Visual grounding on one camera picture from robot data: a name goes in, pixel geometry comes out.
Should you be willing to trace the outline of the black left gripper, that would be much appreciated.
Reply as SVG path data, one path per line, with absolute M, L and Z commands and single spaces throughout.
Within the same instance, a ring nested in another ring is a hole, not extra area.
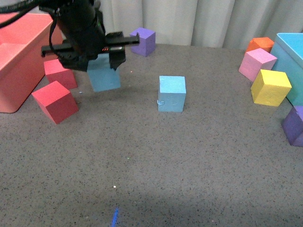
M 109 54 L 110 68 L 117 68 L 126 61 L 125 46 L 140 43 L 140 37 L 125 37 L 122 32 L 105 34 L 101 23 L 101 16 L 95 16 L 87 28 L 74 33 L 66 33 L 66 40 L 61 44 L 52 43 L 52 35 L 62 18 L 52 16 L 53 22 L 49 33 L 49 44 L 42 46 L 41 56 L 55 54 L 62 66 L 66 69 L 87 71 L 88 62 L 97 59 L 99 54 Z

